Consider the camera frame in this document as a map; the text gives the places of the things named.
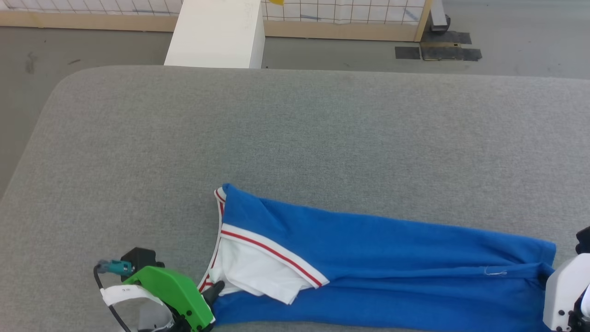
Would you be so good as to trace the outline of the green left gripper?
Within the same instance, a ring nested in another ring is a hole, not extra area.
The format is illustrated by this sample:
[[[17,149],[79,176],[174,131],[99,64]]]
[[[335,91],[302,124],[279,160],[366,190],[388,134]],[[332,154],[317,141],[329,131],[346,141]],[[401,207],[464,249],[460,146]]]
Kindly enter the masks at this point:
[[[207,332],[215,323],[213,305],[225,287],[224,281],[212,284],[204,290],[189,277],[162,267],[143,267],[124,281],[124,285],[139,285],[162,301],[173,318],[180,321],[182,332]]]

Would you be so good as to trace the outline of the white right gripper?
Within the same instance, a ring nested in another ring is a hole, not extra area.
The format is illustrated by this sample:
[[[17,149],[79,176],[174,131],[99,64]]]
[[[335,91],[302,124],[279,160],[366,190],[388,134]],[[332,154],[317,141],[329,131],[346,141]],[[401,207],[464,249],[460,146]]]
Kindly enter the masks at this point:
[[[590,254],[569,259],[550,275],[543,322],[554,332],[590,330]]]

